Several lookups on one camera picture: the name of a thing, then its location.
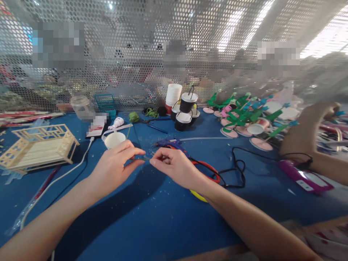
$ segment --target mesh screen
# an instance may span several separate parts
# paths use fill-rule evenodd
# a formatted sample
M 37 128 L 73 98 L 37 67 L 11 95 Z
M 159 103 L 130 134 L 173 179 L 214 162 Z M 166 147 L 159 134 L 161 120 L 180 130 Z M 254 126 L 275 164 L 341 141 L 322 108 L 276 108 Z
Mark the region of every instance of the mesh screen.
M 1 111 L 59 111 L 75 94 L 96 109 L 96 94 L 112 94 L 118 109 L 164 105 L 169 83 L 194 86 L 200 106 L 215 92 L 269 95 L 289 79 L 309 102 L 346 98 L 344 0 L 0 0 L 0 10 Z M 48 22 L 83 24 L 83 66 L 37 68 L 35 30 Z M 166 70 L 164 49 L 178 40 L 184 70 Z M 258 71 L 261 41 L 293 42 L 299 73 Z M 266 58 L 268 70 L 284 66 Z

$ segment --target table surface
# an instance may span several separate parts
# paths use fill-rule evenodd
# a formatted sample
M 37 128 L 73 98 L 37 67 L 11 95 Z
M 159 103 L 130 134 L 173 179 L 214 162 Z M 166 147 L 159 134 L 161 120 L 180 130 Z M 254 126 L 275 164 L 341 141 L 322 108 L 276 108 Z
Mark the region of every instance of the table surface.
M 120 113 L 127 121 L 127 114 Z M 74 165 L 81 161 L 89 140 L 85 139 L 87 125 L 76 115 L 52 119 L 51 124 L 65 123 L 81 143 L 76 149 Z M 201 111 L 195 124 L 184 132 L 174 129 L 173 121 L 156 121 L 155 126 L 167 130 L 164 134 L 146 124 L 136 123 L 129 139 L 151 157 L 157 148 L 153 144 L 165 138 L 223 137 L 222 127 L 214 115 Z M 7 129 L 4 149 L 17 138 Z M 125 135 L 128 129 L 121 130 Z M 182 146 L 196 160 L 205 161 L 218 171 L 231 168 L 232 147 L 238 146 L 268 157 L 276 151 L 262 152 L 246 137 L 227 140 L 192 140 Z M 86 178 L 106 150 L 102 140 L 96 139 L 85 162 L 53 185 L 28 216 L 32 221 L 79 174 L 63 193 Z M 294 183 L 272 160 L 236 150 L 236 157 L 246 162 L 245 188 L 229 189 L 236 195 L 266 212 L 277 222 L 296 220 L 304 226 L 348 215 L 347 203 L 323 194 L 312 195 Z M 56 178 L 70 170 L 64 165 Z M 8 176 L 0 176 L 0 246 L 9 240 L 9 229 L 28 201 L 36 193 L 54 168 L 36 171 L 4 185 Z M 240 174 L 225 173 L 229 184 L 240 184 Z M 116 191 L 81 216 L 68 229 L 56 249 L 56 260 L 176 260 L 199 253 L 238 245 L 240 238 L 222 217 L 207 203 L 195 198 L 189 190 L 173 182 L 153 168 L 149 162 L 130 176 Z

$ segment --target paper cup craft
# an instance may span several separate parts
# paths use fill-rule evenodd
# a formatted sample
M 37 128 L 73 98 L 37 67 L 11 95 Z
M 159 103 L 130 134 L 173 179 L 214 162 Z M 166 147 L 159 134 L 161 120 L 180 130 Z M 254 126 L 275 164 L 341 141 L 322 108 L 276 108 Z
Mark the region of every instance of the paper cup craft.
M 179 104 L 176 104 L 171 108 L 170 118 L 172 121 L 175 121 L 175 118 L 179 112 L 180 112 L 180 105 Z
M 106 137 L 106 139 L 104 140 L 104 143 L 108 149 L 112 149 L 125 140 L 126 140 L 126 136 L 123 133 L 114 132 Z
M 184 113 L 189 113 L 197 100 L 197 94 L 189 92 L 183 93 L 181 95 L 180 111 Z
M 179 112 L 175 117 L 174 128 L 177 131 L 184 131 L 192 120 L 192 115 L 184 112 Z
M 194 124 L 194 122 L 197 120 L 197 118 L 199 117 L 200 112 L 197 109 L 192 109 L 192 120 L 191 122 L 188 124 L 189 126 L 191 126 L 192 124 Z
M 247 127 L 247 131 L 253 135 L 261 134 L 268 128 L 270 122 L 265 118 L 258 118 L 254 124 L 251 124 Z

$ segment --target person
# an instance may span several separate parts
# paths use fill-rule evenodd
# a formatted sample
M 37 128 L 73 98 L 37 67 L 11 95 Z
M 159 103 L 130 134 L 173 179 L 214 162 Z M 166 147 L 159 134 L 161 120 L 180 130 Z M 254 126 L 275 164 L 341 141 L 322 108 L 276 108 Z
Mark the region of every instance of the person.
M 287 153 L 305 153 L 313 158 L 309 169 L 348 186 L 348 161 L 323 154 L 316 149 L 317 132 L 323 120 L 330 120 L 341 105 L 334 101 L 316 103 L 306 107 L 297 118 L 298 125 L 290 128 L 282 142 L 279 154 L 285 158 L 303 163 L 308 156 L 303 154 L 285 155 Z
M 144 154 L 145 151 L 135 148 L 129 140 L 105 151 L 89 177 L 80 181 L 0 249 L 0 260 L 47 260 L 72 222 L 125 182 L 144 163 L 140 159 L 134 160 L 134 156 Z M 125 166 L 129 159 L 133 161 Z M 160 148 L 150 163 L 180 186 L 203 195 L 259 259 L 321 260 L 260 209 L 209 180 L 180 150 Z

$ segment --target green yarn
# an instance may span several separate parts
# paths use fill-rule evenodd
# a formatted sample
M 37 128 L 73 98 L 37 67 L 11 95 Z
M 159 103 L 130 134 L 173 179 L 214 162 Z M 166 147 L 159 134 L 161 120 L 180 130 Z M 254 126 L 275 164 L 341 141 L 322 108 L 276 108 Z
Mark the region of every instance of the green yarn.
M 136 123 L 140 120 L 140 117 L 136 112 L 131 112 L 131 113 L 129 113 L 128 116 L 129 116 L 129 121 L 131 123 Z
M 149 116 L 151 118 L 157 119 L 159 114 L 158 114 L 158 112 L 154 111 L 154 109 L 148 108 L 146 113 L 145 113 L 145 116 Z

